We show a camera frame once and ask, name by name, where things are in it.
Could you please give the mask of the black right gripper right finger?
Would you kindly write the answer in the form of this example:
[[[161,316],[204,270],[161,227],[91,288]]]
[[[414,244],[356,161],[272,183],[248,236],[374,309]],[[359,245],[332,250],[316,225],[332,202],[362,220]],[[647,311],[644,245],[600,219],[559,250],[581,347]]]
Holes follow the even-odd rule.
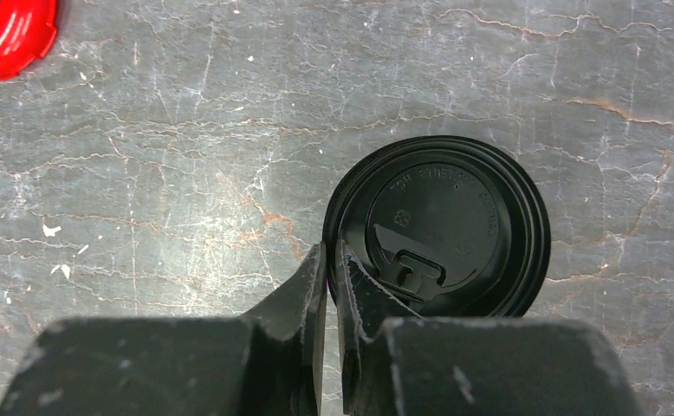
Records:
[[[423,317],[334,247],[347,415],[639,415],[612,346],[580,321]]]

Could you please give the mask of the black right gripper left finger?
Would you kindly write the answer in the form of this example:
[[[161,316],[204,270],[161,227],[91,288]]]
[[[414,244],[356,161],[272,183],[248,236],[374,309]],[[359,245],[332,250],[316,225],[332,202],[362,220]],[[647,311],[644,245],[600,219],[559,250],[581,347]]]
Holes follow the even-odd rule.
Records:
[[[0,415],[316,415],[326,249],[238,316],[53,322],[21,360]]]

